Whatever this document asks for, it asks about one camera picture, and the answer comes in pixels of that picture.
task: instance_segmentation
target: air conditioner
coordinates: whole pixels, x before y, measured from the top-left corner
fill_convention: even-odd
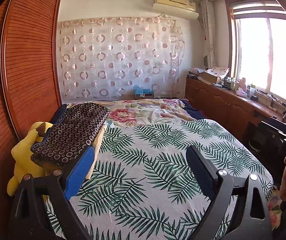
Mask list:
[[[195,3],[188,0],[155,0],[153,9],[159,13],[188,20],[196,20],[199,16]]]

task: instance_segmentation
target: blue cloth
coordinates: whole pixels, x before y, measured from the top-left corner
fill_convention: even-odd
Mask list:
[[[142,87],[135,85],[134,95],[141,95],[141,94],[154,94],[154,91],[152,89],[143,89]]]
[[[85,176],[94,162],[94,151],[95,148],[93,146],[89,146],[67,177],[66,188],[64,191],[64,195],[67,200],[70,200],[71,197],[77,195]]]
[[[204,116],[204,114],[202,113],[202,111],[199,111],[199,110],[196,110],[193,106],[190,105],[190,103],[186,100],[181,100],[185,107],[184,107],[184,110],[187,111],[187,113],[197,119],[197,120],[200,120],[200,119],[206,119],[206,117]]]
[[[52,117],[52,119],[50,121],[51,124],[56,124],[58,122],[61,115],[66,111],[67,106],[68,106],[67,104],[64,104],[64,105],[60,106],[58,108],[58,110],[56,110],[56,113],[54,114],[54,116]]]

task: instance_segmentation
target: white curtain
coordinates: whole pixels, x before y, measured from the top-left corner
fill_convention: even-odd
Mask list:
[[[64,102],[133,97],[135,85],[156,95],[176,96],[185,49],[176,20],[88,18],[60,22],[58,31]]]
[[[202,0],[201,10],[206,37],[206,55],[208,57],[208,68],[213,68],[216,66],[216,61],[214,56],[215,18],[212,2],[209,0]]]

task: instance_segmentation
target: wooden wardrobe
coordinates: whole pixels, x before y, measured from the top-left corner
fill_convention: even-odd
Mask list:
[[[5,0],[0,6],[0,231],[6,235],[12,198],[12,147],[61,105],[56,74],[60,0]]]

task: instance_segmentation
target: bedspread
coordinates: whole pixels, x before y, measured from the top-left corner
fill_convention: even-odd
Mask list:
[[[109,109],[108,120],[117,127],[132,127],[196,120],[183,109],[178,99],[141,99],[122,101],[94,101]]]
[[[100,240],[187,239],[210,203],[187,165],[189,145],[233,176],[257,174],[270,198],[271,175],[215,121],[108,128],[91,179],[70,201],[89,234]],[[235,201],[216,238],[226,231]],[[47,210],[62,236],[50,201]]]

